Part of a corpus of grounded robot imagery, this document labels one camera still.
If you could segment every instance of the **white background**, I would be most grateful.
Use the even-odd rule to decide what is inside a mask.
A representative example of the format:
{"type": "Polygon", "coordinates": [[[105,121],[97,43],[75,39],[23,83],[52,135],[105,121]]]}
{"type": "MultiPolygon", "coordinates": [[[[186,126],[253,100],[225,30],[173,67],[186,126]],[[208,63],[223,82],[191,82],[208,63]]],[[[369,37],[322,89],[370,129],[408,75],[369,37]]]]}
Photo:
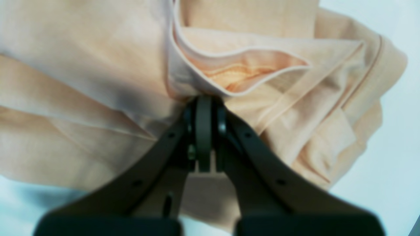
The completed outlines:
{"type": "MultiPolygon", "coordinates": [[[[390,38],[409,58],[400,81],[382,98],[383,126],[331,193],[378,215],[387,235],[407,236],[420,214],[420,1],[321,0],[390,38]]],[[[0,235],[29,236],[43,213],[81,193],[0,176],[0,235]]],[[[229,234],[189,218],[186,236],[229,234]]]]}

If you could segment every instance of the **screw hole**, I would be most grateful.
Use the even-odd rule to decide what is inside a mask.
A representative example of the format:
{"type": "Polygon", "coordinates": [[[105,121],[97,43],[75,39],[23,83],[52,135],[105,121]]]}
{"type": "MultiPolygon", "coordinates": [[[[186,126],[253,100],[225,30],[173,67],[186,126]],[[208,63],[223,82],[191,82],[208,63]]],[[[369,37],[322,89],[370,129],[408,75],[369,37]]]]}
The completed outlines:
{"type": "Polygon", "coordinates": [[[138,179],[138,180],[135,180],[135,181],[133,181],[133,183],[131,184],[133,187],[139,187],[139,186],[141,186],[143,184],[143,180],[141,180],[141,179],[138,179]]]}
{"type": "Polygon", "coordinates": [[[285,181],[285,180],[283,180],[283,179],[277,179],[277,180],[276,180],[276,183],[277,183],[278,185],[281,185],[281,186],[285,186],[285,185],[286,185],[286,181],[285,181]]]}

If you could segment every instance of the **white surface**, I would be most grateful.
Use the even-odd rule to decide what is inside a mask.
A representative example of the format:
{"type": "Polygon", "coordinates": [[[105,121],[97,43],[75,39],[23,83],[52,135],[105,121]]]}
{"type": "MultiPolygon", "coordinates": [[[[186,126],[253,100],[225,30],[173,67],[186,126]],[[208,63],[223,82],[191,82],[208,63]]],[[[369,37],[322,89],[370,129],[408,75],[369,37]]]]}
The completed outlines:
{"type": "MultiPolygon", "coordinates": [[[[406,236],[420,214],[420,1],[321,0],[321,6],[358,19],[409,56],[408,68],[382,99],[383,127],[331,192],[376,213],[387,235],[406,236]]],[[[81,193],[0,177],[0,235],[28,236],[40,216],[81,193]]],[[[186,236],[227,236],[182,218],[186,236]]]]}

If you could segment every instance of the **peach fabric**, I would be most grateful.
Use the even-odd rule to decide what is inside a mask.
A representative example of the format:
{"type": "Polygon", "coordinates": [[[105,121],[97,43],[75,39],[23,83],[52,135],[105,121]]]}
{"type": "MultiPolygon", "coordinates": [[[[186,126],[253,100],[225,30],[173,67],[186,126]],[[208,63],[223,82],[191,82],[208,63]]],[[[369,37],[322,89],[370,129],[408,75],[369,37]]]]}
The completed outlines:
{"type": "MultiPolygon", "coordinates": [[[[186,100],[215,94],[328,190],[381,125],[407,59],[317,0],[1,0],[0,174],[91,191],[141,156],[186,100]]],[[[224,175],[182,212],[230,230],[224,175]]]]}

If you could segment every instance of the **cloth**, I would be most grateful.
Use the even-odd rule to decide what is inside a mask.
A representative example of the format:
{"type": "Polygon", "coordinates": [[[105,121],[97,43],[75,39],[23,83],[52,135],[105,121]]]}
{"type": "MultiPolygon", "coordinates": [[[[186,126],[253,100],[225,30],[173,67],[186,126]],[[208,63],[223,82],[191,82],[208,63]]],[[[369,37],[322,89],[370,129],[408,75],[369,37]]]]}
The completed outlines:
{"type": "MultiPolygon", "coordinates": [[[[407,63],[317,0],[2,0],[0,11],[0,174],[80,190],[139,160],[203,93],[328,190],[407,63]]],[[[191,176],[181,208],[227,230],[239,217],[225,176],[191,176]]]]}

